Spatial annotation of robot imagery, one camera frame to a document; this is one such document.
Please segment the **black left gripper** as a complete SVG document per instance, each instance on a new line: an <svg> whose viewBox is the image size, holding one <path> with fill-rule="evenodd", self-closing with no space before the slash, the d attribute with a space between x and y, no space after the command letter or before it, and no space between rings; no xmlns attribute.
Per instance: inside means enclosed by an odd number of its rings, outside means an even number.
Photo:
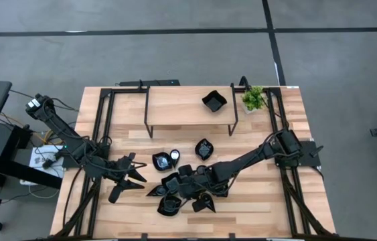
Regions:
<svg viewBox="0 0 377 241"><path fill-rule="evenodd" d="M108 201L112 204L115 204L120 194L126 190L144 188L144 186L141 184L125 179L126 175L128 175L130 172L130 178L141 182L147 181L136 169L131 170L133 167L131 163L134 157L135 154L130 153L129 156L123 156L117 161L116 171L113 171L112 173L114 175L112 180L116 183L116 185L113 187L108 197Z"/></svg>

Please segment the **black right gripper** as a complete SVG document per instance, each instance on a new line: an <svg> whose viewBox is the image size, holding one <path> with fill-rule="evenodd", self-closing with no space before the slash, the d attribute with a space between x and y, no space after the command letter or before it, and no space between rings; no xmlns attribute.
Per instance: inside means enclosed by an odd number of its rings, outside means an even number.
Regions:
<svg viewBox="0 0 377 241"><path fill-rule="evenodd" d="M216 197L228 197L228 180L216 181L212 175L212 169L206 175L198 175L191 165L183 165L178 168L175 178L179 183L177 193L180 197L191 200L193 211L200 212L207 209L202 199L204 193Z"/></svg>

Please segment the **wooden shelf with black legs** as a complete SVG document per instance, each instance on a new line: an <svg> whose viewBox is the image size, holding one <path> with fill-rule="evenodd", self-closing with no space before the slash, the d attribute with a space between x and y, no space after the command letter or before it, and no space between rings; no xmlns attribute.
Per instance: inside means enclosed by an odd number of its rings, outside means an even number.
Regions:
<svg viewBox="0 0 377 241"><path fill-rule="evenodd" d="M217 90L226 100L212 112L202 99ZM144 124L150 137L159 126L226 125L232 135L238 124L236 89L229 86L152 86L146 90Z"/></svg>

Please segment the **white printed sheet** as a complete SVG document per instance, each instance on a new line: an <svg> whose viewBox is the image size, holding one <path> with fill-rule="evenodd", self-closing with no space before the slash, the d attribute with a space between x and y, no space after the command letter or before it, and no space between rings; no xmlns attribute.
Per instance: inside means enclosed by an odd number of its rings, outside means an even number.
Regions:
<svg viewBox="0 0 377 241"><path fill-rule="evenodd" d="M62 145L43 145L41 147L34 147L31 152L29 166L39 171L46 172L56 177L64 176L63 157L56 159L55 154L62 149ZM43 164L51 161L51 165L44 169Z"/></svg>

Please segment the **black power strip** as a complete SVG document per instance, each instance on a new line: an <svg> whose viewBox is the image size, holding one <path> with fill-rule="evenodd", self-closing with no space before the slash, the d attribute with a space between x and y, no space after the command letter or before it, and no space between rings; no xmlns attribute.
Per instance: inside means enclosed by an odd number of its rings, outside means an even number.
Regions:
<svg viewBox="0 0 377 241"><path fill-rule="evenodd" d="M119 82L116 86L180 86L179 80L137 80Z"/></svg>

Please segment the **green plant in white pot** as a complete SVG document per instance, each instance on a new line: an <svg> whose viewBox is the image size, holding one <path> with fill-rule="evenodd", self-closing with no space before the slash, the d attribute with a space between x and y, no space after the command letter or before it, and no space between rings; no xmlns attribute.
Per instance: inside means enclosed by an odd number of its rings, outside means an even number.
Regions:
<svg viewBox="0 0 377 241"><path fill-rule="evenodd" d="M266 106L263 98L262 86L251 86L242 95L243 109L246 114L251 114Z"/></svg>

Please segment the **black computer box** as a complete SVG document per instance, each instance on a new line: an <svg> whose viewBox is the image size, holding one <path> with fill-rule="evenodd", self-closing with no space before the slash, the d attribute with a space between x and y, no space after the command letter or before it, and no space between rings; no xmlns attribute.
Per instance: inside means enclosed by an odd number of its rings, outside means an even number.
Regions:
<svg viewBox="0 0 377 241"><path fill-rule="evenodd" d="M30 137L27 129L0 123L0 157L11 158L16 150L27 147Z"/></svg>

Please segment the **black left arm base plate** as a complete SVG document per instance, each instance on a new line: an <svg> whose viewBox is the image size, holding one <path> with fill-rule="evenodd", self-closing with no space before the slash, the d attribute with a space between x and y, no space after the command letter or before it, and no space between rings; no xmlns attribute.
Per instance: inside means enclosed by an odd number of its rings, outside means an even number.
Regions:
<svg viewBox="0 0 377 241"><path fill-rule="evenodd" d="M92 152L92 154L95 154L99 157L107 159L108 155L109 155L109 151L110 151L109 145L102 145L98 148L97 151ZM67 168L75 168L75 167L78 166L77 162L75 162L75 160L73 160L73 158L70 156L69 153L64 153L62 156L63 156L63 164L62 164L63 168L66 168L66 169Z"/></svg>

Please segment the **black aluminium table frame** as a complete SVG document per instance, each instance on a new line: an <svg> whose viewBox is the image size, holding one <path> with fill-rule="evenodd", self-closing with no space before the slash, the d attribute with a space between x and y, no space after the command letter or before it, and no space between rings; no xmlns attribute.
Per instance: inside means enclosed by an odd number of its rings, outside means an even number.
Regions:
<svg viewBox="0 0 377 241"><path fill-rule="evenodd" d="M195 145L207 139L214 146L209 163L231 161L258 147L273 131L282 127L282 115L275 124L267 109L251 114L243 111L241 89L236 89L238 124L232 135L226 125L159 126L150 137L144 124L146 93L136 88L87 87L76 131L95 139L107 135L112 139L110 158L116 160L129 153L146 166L140 174L147 180L143 189L122 192L112 204L108 197L113 182L101 183L98 199L92 200L92 214L86 210L76 232L91 233L95 238L238 238L289 237L287 205L281 183L281 172L273 160L263 161L245 169L232 186L228 197L216 198L216 212L194 212L186 204L174 217L157 212L160 199L147 194L163 178L155 170L152 155L177 149L181 165L198 166L200 159Z"/></svg>

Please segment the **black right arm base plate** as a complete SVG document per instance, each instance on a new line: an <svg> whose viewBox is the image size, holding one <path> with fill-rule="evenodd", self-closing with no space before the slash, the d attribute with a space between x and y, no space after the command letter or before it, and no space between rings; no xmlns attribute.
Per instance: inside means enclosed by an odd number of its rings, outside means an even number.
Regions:
<svg viewBox="0 0 377 241"><path fill-rule="evenodd" d="M314 141L301 141L301 154L290 158L276 157L275 164L279 167L319 167L319 152L323 145L317 147Z"/></svg>

